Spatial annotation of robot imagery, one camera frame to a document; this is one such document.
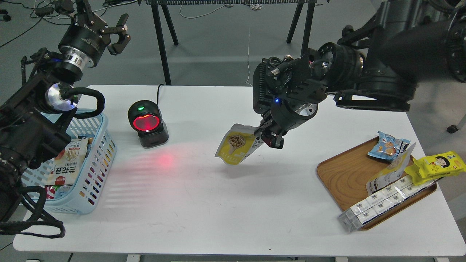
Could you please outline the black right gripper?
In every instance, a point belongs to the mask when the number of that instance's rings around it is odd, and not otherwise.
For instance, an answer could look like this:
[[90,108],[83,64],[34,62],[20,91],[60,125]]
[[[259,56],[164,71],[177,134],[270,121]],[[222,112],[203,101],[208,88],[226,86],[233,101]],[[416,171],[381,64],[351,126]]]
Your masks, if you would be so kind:
[[263,58],[253,75],[253,109],[262,116],[254,135],[270,148],[282,149],[289,130],[296,129],[317,113],[327,98],[315,73],[321,56],[306,51],[300,58]]

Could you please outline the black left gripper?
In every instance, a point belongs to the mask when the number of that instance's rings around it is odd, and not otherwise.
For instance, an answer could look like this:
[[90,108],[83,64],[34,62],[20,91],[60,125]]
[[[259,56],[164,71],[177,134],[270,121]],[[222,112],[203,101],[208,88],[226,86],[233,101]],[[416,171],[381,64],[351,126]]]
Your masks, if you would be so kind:
[[[75,4],[71,0],[55,0],[54,5],[57,13],[71,18],[70,26],[58,45],[64,55],[64,63],[78,68],[95,67],[106,47],[111,55],[118,55],[130,41],[126,26],[128,14],[121,15],[117,25],[108,28],[107,23],[92,12],[87,0],[76,0]],[[119,38],[110,44],[110,35],[113,34]]]

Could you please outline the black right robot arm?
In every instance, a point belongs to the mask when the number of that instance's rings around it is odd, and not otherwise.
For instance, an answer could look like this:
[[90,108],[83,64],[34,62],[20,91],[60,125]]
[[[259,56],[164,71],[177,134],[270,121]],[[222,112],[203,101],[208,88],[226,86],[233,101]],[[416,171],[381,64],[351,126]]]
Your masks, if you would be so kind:
[[299,58],[265,58],[254,72],[254,131],[271,148],[334,96],[336,106],[409,111],[421,82],[465,82],[465,1],[388,0],[360,29]]

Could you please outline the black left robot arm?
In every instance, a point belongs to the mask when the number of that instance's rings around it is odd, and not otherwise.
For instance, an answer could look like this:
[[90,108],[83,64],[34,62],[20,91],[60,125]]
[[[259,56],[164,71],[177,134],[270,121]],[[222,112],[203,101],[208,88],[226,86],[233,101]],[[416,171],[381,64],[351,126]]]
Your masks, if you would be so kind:
[[73,118],[98,116],[105,98],[91,88],[73,87],[85,67],[95,67],[107,49],[122,53],[130,41],[123,14],[114,27],[91,9],[86,0],[57,0],[53,10],[72,22],[60,40],[58,52],[39,49],[21,60],[22,87],[1,105],[1,234],[25,234],[32,226],[60,230],[63,222],[45,209],[42,186],[23,186],[26,169],[37,169],[61,152],[71,137],[66,133]]

